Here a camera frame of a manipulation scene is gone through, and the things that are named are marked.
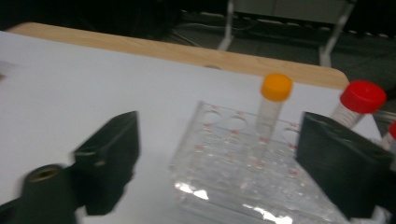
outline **bottle cap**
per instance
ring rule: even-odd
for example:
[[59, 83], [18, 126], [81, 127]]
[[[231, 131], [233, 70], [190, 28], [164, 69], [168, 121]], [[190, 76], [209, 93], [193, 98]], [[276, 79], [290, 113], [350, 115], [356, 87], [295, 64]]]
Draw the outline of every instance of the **bottle cap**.
[[386, 100], [384, 90], [364, 80], [352, 81], [340, 96], [346, 108], [360, 114], [374, 113]]
[[394, 139], [396, 139], [396, 121], [393, 121], [393, 123], [390, 124], [389, 133]]
[[281, 102], [288, 99], [293, 82], [282, 74], [270, 74], [262, 83], [262, 96], [270, 101]]

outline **red cap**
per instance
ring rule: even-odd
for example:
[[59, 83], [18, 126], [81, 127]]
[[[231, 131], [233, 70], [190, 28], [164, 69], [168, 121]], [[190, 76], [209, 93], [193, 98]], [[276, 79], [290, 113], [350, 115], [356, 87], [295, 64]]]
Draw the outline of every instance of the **red cap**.
[[340, 96], [346, 108], [360, 114], [374, 113], [386, 100], [384, 90], [364, 80], [352, 81]]
[[396, 121], [393, 121], [389, 126], [389, 133], [394, 139], [396, 139]]

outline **white table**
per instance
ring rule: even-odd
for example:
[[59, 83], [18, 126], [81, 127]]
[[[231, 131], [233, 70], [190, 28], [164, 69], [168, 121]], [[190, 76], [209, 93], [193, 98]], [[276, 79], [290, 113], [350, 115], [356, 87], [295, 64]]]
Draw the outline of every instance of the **white table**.
[[[255, 113], [261, 77], [0, 33], [0, 203], [21, 177], [71, 152], [110, 118], [140, 113], [142, 156], [116, 211], [84, 223], [192, 223], [176, 208], [168, 163], [203, 100]], [[295, 84], [281, 118], [332, 112], [339, 90]], [[357, 132], [379, 138], [372, 117]]]

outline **orange cap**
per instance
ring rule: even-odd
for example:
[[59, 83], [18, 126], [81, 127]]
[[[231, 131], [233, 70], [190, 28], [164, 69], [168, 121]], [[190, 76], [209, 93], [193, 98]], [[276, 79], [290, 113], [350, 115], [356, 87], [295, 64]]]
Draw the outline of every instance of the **orange cap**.
[[270, 101], [281, 102], [289, 98], [293, 82], [282, 74], [270, 74], [262, 83], [262, 96]]

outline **transparent acrylic rack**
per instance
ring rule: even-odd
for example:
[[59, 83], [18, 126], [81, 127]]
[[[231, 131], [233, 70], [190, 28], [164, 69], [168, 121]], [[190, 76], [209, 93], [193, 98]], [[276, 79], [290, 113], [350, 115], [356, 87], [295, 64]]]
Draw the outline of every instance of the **transparent acrylic rack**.
[[298, 125], [200, 103], [170, 169], [183, 208], [219, 223], [348, 223], [294, 159]]

